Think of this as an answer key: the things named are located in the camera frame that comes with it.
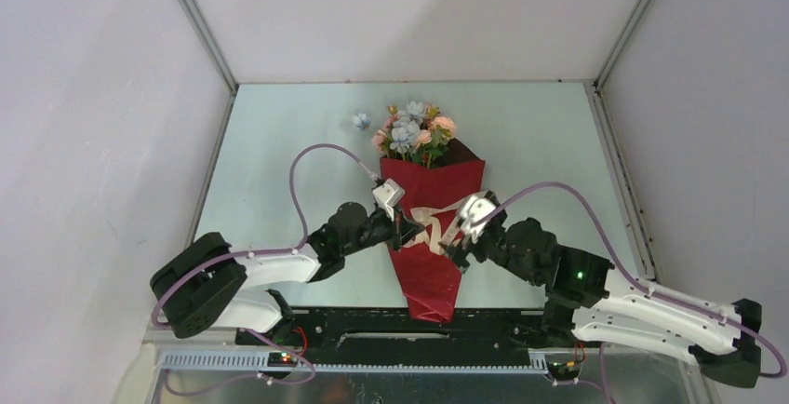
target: white table surface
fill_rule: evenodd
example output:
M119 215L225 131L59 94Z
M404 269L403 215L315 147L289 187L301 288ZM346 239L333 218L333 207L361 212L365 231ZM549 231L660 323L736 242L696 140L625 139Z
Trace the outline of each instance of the white table surface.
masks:
M219 231L256 249L295 244L301 227L288 194L290 163L320 142L342 145L378 170L371 135L350 124L366 112L373 126L385 105L438 104L455 120L458 137L487 161L483 188L501 200L541 181L560 181L589 200L625 266L635 272L616 191L580 83L375 83L242 85L235 99L197 235ZM346 201L372 208L372 182L349 157L332 150L305 156L297 194L310 231ZM559 190L541 190L507 209L507 222L531 216L561 244L608 256L582 206ZM457 307L540 308L542 289L492 262L463 276ZM345 269L312 284L276 284L291 305L404 307L384 246L349 256Z

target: artificial flower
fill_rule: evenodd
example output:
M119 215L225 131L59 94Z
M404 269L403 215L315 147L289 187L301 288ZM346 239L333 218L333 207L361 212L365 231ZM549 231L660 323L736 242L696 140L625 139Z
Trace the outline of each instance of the artificial flower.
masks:
M438 106L428 103L424 113L429 119L434 119L438 115Z
M401 155L404 155L410 149L412 142L411 136L408 134L408 130L405 128L393 128L392 129L392 143L389 144L389 149L395 150Z
M406 112L411 116L411 120L421 124L424 120L424 103L411 101L406 105Z
M369 128L370 119L367 114L359 113L351 117L351 123L360 131L366 131Z
M420 146L430 143L430 140L433 138L433 135L427 129L423 129L420 131L419 136L417 136L417 141L414 143L415 148L419 148Z
M411 138L411 144L415 144L420 135L419 125L417 125L416 122L410 122L403 128L408 132L408 136Z
M431 128L433 129L441 128L441 130L445 131L448 134L448 137L450 138L455 137L455 132L458 130L458 127L455 125L455 122L452 121L451 118L445 115L433 119L433 124Z
M375 147L376 151L378 151L380 155L386 153L386 151L383 149L384 141L386 141L386 131L379 129L376 131L375 135L372 136L372 146Z
M413 122L411 115L408 114L406 111L400 111L394 116L394 122L392 122L393 128L405 128L408 126L409 123Z

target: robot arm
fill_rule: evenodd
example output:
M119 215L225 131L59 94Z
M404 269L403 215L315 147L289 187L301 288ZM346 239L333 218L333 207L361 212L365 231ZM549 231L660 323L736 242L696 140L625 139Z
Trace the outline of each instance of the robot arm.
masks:
M372 193L376 202L372 213L368 215L357 203L342 204L300 249L265 256L249 251L189 279L163 307L175 336L193 337L208 328L249 328L273 337L290 333L293 313L285 298L276 290L261 294L250 289L283 281L323 280L339 272L348 255L380 243L400 250L424 230L397 206L405 191L396 182L380 182ZM196 266L228 254L230 247L219 233L201 236L153 276L154 295L160 299Z
M549 336L628 345L700 365L703 374L724 384L756 384L761 354L753 337L652 294L695 304L756 332L761 323L759 303L711 303L639 278L649 291L644 294L609 260L558 244L556 236L533 218L507 229L506 213L501 212L477 224L498 206L494 194L470 196L458 211L465 237L445 251L462 271L472 254L480 263L490 259L528 283L545 287L542 330Z

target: white ribbon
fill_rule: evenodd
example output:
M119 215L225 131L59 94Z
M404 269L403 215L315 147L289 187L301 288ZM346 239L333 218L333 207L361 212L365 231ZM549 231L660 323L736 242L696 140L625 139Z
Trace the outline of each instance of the white ribbon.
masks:
M484 195L487 192L480 192L479 195ZM435 215L439 213L444 213L445 211L452 211L457 210L465 201L466 198L462 198L458 202L454 204L450 204L443 209L431 209L429 207L415 207L411 209L411 218L414 221L418 222L419 224L424 226L424 231L420 234L416 235L416 237L406 243L403 247L404 248L411 248L418 244L425 243L430 247L430 251L437 255L444 255L444 250L441 249L441 244L448 246L452 243L455 239L455 236L458 235L461 228L458 226L458 217L452 220L452 224L449 225L447 231L442 234L441 233L441 221L435 217Z

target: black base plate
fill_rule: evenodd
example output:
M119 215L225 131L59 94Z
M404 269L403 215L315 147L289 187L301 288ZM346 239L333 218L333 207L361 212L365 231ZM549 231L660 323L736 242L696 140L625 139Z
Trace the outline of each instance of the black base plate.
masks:
M449 323L411 319L401 308L293 308L304 329L306 357L321 364L372 366L523 366L528 349L572 347L539 328L542 310L458 309ZM262 344L239 331L239 345ZM293 334L285 344L301 346Z

